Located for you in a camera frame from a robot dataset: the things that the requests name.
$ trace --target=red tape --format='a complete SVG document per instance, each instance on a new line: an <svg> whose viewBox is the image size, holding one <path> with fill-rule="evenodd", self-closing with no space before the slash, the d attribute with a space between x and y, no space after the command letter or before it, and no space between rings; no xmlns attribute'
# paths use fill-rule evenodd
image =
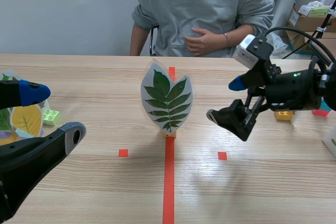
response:
<svg viewBox="0 0 336 224"><path fill-rule="evenodd" d="M227 160L226 152L218 152L218 159L219 160Z"/></svg>
<svg viewBox="0 0 336 224"><path fill-rule="evenodd" d="M175 221L175 138L166 137L163 186L162 224L174 224Z"/></svg>
<svg viewBox="0 0 336 224"><path fill-rule="evenodd" d="M175 79L175 67L169 67L169 77L173 81L176 81L176 79Z"/></svg>
<svg viewBox="0 0 336 224"><path fill-rule="evenodd" d="M128 150L119 150L118 157L128 157Z"/></svg>

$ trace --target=red square marker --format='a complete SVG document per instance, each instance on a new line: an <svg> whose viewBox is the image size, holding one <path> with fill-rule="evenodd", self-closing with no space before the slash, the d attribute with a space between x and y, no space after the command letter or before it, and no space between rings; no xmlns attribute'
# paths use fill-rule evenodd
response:
<svg viewBox="0 0 336 224"><path fill-rule="evenodd" d="M226 152L218 152L218 159L219 160L227 160Z"/></svg>
<svg viewBox="0 0 336 224"><path fill-rule="evenodd" d="M128 150L119 150L118 157L128 157Z"/></svg>

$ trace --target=blue gripper tip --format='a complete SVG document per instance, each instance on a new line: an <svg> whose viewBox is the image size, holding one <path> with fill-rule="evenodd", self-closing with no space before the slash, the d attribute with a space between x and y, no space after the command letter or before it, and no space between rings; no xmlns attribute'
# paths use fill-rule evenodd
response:
<svg viewBox="0 0 336 224"><path fill-rule="evenodd" d="M21 80L19 83L20 99L22 106L30 106L48 99L50 89L42 84Z"/></svg>

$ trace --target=wrist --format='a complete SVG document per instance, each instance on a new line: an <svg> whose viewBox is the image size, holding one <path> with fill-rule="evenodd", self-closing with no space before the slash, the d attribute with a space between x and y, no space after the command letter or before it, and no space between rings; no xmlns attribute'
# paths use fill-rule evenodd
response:
<svg viewBox="0 0 336 224"><path fill-rule="evenodd" d="M218 34L217 48L218 50L227 48L227 38L224 34Z"/></svg>

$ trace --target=bracelet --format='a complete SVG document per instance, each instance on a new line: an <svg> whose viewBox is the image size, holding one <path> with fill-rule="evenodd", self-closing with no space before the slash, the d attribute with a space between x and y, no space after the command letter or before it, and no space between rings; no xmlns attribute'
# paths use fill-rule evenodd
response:
<svg viewBox="0 0 336 224"><path fill-rule="evenodd" d="M229 36L227 36L227 34L224 34L226 41L227 41L227 47L231 47L231 43L230 43L230 38Z"/></svg>

